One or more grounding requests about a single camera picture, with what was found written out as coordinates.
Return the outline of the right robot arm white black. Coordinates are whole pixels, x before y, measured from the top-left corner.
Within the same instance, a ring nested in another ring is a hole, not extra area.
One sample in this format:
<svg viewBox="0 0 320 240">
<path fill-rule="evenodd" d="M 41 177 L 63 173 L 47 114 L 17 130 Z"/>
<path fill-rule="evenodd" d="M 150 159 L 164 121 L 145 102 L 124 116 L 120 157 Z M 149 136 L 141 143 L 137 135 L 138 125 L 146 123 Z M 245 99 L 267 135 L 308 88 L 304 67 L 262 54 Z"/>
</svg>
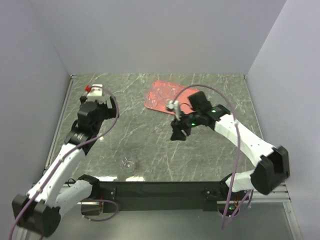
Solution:
<svg viewBox="0 0 320 240">
<path fill-rule="evenodd" d="M 188 97 L 191 113 L 184 113 L 178 100 L 167 102 L 166 109 L 174 113 L 171 122 L 172 141 L 185 141 L 191 129 L 197 126 L 210 127 L 224 136 L 251 161 L 253 170 L 235 173 L 224 180 L 220 194 L 231 200 L 238 192 L 256 190 L 263 195 L 270 194 L 290 176 L 289 153 L 283 146 L 275 147 L 262 140 L 243 124 L 223 105 L 212 106 L 203 91 Z"/>
</svg>

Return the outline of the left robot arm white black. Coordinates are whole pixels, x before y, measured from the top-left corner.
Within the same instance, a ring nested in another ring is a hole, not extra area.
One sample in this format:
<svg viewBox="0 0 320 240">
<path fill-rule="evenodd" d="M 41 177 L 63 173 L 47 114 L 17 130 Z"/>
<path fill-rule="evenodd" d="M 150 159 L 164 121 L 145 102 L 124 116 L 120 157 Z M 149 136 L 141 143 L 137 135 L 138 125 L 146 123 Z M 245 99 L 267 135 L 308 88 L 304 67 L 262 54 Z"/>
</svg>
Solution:
<svg viewBox="0 0 320 240">
<path fill-rule="evenodd" d="M 77 119 L 66 135 L 60 152 L 41 179 L 25 194 L 17 194 L 12 200 L 14 227 L 21 227 L 39 234 L 41 238 L 51 236 L 58 228 L 63 216 L 78 202 L 88 199 L 102 200 L 101 182 L 98 178 L 84 174 L 64 192 L 60 192 L 68 177 L 84 160 L 101 138 L 99 131 L 105 120 L 117 122 L 120 111 L 115 97 L 106 100 L 80 99 Z"/>
</svg>

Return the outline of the clear glass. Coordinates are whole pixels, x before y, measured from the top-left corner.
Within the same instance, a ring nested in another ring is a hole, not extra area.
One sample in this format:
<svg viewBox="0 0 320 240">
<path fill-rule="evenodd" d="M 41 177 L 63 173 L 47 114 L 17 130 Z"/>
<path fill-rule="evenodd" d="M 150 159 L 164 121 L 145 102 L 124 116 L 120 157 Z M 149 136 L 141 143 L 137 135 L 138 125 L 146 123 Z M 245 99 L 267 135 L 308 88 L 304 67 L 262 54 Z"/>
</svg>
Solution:
<svg viewBox="0 0 320 240">
<path fill-rule="evenodd" d="M 154 109 L 158 105 L 157 95 L 153 92 L 149 92 L 145 98 L 144 105 L 148 109 Z"/>
<path fill-rule="evenodd" d="M 123 156 L 119 161 L 119 165 L 126 173 L 132 173 L 136 170 L 136 162 L 134 156 Z"/>
<path fill-rule="evenodd" d="M 165 99 L 174 99 L 177 91 L 178 88 L 176 86 L 167 85 L 161 89 L 160 95 Z"/>
<path fill-rule="evenodd" d="M 163 97 L 163 88 L 165 85 L 160 81 L 154 81 L 151 84 L 150 91 L 158 97 Z"/>
</svg>

